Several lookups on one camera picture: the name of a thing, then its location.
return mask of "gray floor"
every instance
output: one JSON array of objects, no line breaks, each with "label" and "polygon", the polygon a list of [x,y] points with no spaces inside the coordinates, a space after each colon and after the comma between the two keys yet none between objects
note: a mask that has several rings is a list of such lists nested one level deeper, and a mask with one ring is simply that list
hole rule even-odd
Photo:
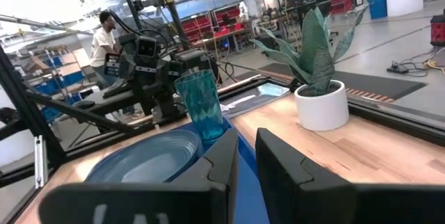
[{"label": "gray floor", "polygon": [[[400,62],[406,58],[432,50],[432,46],[429,43],[430,19],[433,15],[442,14],[444,8],[445,0],[432,1],[426,3],[425,8],[420,12],[403,17],[374,21],[371,21],[369,13],[365,13],[362,24],[357,27],[355,32],[351,48],[341,59],[341,62],[336,64],[336,69],[344,72],[427,83],[426,87],[392,103],[399,106],[399,109],[410,109],[411,111],[390,109],[385,105],[381,106],[381,108],[392,113],[423,120],[430,124],[444,126],[442,118],[445,117],[445,106],[443,106],[443,102],[445,102],[445,88],[443,86],[445,76],[440,70],[430,70],[426,77],[407,77],[386,72],[386,68],[391,65],[392,61]],[[350,18],[336,16],[331,21],[331,28],[334,31],[339,31],[340,35],[342,35],[350,28],[349,25],[353,21],[353,16],[350,16]],[[251,69],[257,69],[273,62],[260,52],[261,50],[259,49],[246,47],[241,53],[230,53],[224,61]],[[422,56],[418,61],[424,61],[427,57]],[[438,54],[435,60],[445,62],[445,51]],[[239,67],[234,68],[234,76],[245,72],[249,72],[249,70]],[[222,74],[222,78],[225,81],[224,86],[233,83],[225,74]],[[85,123],[80,125],[74,120],[65,120],[54,126],[53,130],[62,139],[62,146],[66,149],[85,127]],[[81,138],[92,136],[96,133],[98,133],[97,128],[89,127]],[[33,154],[21,161],[16,161],[0,168],[0,170],[8,171],[32,160]],[[32,186],[33,178],[30,177],[0,189],[0,198],[8,199],[1,201],[0,220],[8,214]]]}]

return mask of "workbench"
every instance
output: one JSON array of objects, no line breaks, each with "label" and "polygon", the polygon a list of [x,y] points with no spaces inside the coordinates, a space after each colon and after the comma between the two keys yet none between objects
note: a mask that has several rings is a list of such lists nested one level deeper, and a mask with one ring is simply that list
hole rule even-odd
[{"label": "workbench", "polygon": [[[346,125],[332,131],[306,130],[298,122],[294,95],[283,97],[231,121],[252,148],[257,129],[265,127],[316,163],[350,182],[445,184],[444,147],[353,115]],[[61,184],[82,182],[107,155],[189,122],[185,118],[62,165],[16,223],[40,223],[38,205],[45,194]]]}]

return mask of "blue plastic plate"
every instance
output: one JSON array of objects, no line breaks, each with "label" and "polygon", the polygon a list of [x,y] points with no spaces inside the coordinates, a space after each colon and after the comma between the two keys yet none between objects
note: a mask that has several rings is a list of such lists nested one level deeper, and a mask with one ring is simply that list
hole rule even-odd
[{"label": "blue plastic plate", "polygon": [[100,161],[86,182],[170,182],[199,158],[200,138],[191,131],[157,134]]}]

